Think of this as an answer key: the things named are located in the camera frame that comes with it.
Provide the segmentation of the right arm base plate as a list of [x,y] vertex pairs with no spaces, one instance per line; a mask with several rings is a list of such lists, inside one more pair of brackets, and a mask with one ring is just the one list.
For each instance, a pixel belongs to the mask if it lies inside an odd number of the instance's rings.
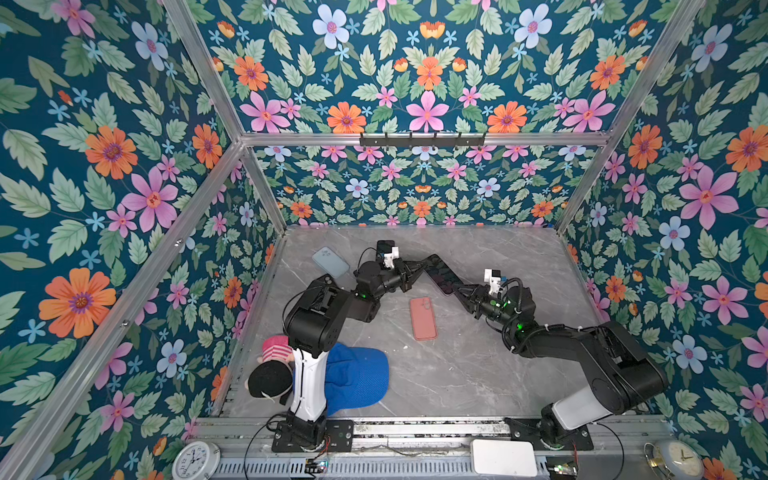
[[563,430],[548,420],[532,417],[504,417],[503,422],[509,427],[512,441],[531,443],[535,450],[591,451],[594,449],[586,426],[575,430]]

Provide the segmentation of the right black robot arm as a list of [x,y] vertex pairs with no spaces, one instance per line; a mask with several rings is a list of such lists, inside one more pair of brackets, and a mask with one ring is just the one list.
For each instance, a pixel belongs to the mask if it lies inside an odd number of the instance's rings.
[[511,353],[580,366],[586,386],[541,410],[538,437],[549,449],[561,448],[585,425],[624,414],[669,387],[666,374],[617,322],[588,327],[537,322],[531,290],[519,278],[491,276],[484,285],[459,286],[455,296],[468,313],[497,331]]

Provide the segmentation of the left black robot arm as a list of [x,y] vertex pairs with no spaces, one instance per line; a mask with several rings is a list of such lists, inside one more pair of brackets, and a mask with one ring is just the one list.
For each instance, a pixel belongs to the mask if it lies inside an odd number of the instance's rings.
[[380,240],[374,258],[353,271],[353,289],[341,287],[326,274],[296,296],[283,321],[295,361],[291,419],[318,424],[327,416],[326,365],[346,321],[372,322],[385,295],[409,291],[430,266],[427,258],[403,259],[395,242]]

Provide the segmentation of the pink-edged smartphone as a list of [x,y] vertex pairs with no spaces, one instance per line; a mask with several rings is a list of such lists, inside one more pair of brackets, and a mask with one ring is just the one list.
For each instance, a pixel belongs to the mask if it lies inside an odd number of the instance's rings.
[[425,272],[444,295],[453,295],[464,286],[464,282],[437,254],[425,260]]

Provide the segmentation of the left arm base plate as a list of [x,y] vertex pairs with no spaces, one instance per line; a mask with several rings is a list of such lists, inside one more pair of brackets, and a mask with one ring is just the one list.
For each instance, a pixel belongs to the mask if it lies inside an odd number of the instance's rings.
[[309,424],[299,419],[278,423],[271,445],[274,453],[349,453],[354,439],[351,420],[321,420]]

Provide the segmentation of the pink phone case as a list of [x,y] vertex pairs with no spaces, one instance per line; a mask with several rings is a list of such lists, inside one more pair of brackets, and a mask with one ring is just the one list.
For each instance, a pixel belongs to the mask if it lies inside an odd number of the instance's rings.
[[438,336],[435,312],[430,298],[414,298],[409,302],[413,337],[417,341],[434,340]]

